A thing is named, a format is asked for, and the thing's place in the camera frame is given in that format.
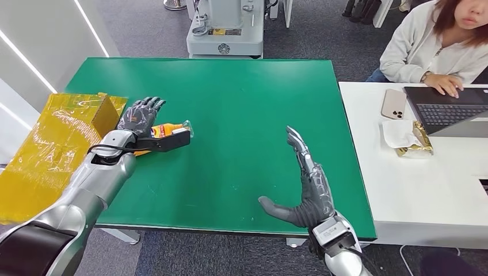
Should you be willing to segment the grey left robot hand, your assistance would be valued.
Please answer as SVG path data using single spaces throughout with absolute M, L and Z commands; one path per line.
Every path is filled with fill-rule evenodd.
M 151 128 L 161 107 L 166 103 L 160 97 L 137 100 L 121 116 L 117 130 L 128 130 L 137 137 L 151 137 Z

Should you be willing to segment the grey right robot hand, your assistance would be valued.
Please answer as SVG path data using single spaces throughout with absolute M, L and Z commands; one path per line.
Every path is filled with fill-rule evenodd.
M 329 183 L 322 166 L 315 162 L 301 135 L 286 126 L 287 143 L 293 148 L 302 183 L 301 203 L 295 207 L 275 204 L 266 196 L 258 202 L 268 215 L 301 228 L 314 228 L 334 216 L 335 208 Z

